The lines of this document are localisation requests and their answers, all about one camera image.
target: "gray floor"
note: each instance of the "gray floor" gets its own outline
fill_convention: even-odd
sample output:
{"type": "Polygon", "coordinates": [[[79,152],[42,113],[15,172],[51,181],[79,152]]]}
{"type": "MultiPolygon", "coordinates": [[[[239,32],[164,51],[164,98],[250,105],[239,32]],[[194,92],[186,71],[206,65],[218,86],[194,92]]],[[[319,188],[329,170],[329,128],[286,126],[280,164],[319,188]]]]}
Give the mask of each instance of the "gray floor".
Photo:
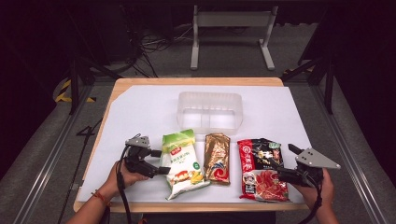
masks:
{"type": "MultiPolygon", "coordinates": [[[[190,70],[190,39],[148,56],[159,77],[280,77],[284,70],[297,66],[315,28],[315,25],[274,28],[269,49],[275,71],[265,67],[256,40],[261,31],[258,29],[247,29],[240,35],[226,30],[202,32],[197,71],[190,70]]],[[[150,72],[143,62],[138,63],[150,72]]],[[[142,77],[134,69],[122,75],[142,77]]],[[[343,167],[331,172],[336,186],[334,209],[340,222],[396,223],[396,190],[367,145],[341,90],[335,85],[334,114],[329,116],[320,98],[322,87],[309,87],[304,79],[305,75],[301,74],[285,85],[291,89],[312,146],[343,167]]],[[[84,136],[76,134],[87,126],[94,126],[103,116],[113,85],[110,78],[97,78],[92,87],[82,92],[85,96],[96,97],[97,101],[81,105],[73,116],[68,115],[69,103],[58,103],[0,182],[0,223],[56,223],[65,200],[62,222],[73,216],[77,191],[71,190],[66,199],[67,191],[71,183],[80,184],[96,137],[89,139],[81,153],[84,136]],[[73,181],[80,155],[82,162],[73,181]],[[48,157],[55,158],[53,169],[46,169],[48,157]],[[43,188],[31,191],[38,177],[43,188]],[[27,198],[33,202],[24,204],[27,198]]],[[[277,212],[277,223],[298,223],[307,213],[305,210],[277,212]]],[[[123,223],[125,216],[113,214],[111,219],[111,223],[123,223]]]]}

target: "human hand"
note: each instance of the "human hand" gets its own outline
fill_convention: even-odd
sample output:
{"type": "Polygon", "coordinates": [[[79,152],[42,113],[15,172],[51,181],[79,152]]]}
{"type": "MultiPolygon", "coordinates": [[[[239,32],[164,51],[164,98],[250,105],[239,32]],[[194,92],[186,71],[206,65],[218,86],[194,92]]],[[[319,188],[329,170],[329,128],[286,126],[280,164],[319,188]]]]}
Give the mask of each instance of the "human hand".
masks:
{"type": "MultiPolygon", "coordinates": [[[[312,210],[314,207],[315,201],[318,197],[318,192],[315,188],[302,187],[298,185],[293,185],[304,197],[304,201],[309,209],[312,210]]],[[[323,180],[322,180],[322,206],[323,207],[332,207],[332,200],[334,198],[334,185],[332,184],[332,179],[330,178],[330,174],[327,169],[323,168],[323,180]]]]}
{"type": "MultiPolygon", "coordinates": [[[[110,174],[106,182],[99,188],[99,192],[109,201],[119,194],[119,188],[117,185],[117,168],[119,165],[119,161],[116,161],[111,168],[110,174]]],[[[147,176],[141,175],[139,173],[131,173],[125,167],[125,161],[122,160],[122,164],[120,165],[120,172],[123,176],[124,186],[128,188],[132,186],[137,181],[148,180],[147,176]]]]}

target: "plastic storage box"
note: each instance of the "plastic storage box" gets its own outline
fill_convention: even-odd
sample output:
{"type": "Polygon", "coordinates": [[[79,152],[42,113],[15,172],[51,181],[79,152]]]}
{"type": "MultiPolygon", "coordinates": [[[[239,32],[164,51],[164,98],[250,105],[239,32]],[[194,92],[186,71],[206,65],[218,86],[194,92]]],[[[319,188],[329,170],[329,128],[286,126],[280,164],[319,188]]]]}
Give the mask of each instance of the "plastic storage box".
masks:
{"type": "Polygon", "coordinates": [[[198,134],[236,134],[243,120],[242,97],[236,93],[183,91],[178,96],[177,123],[198,134]]]}

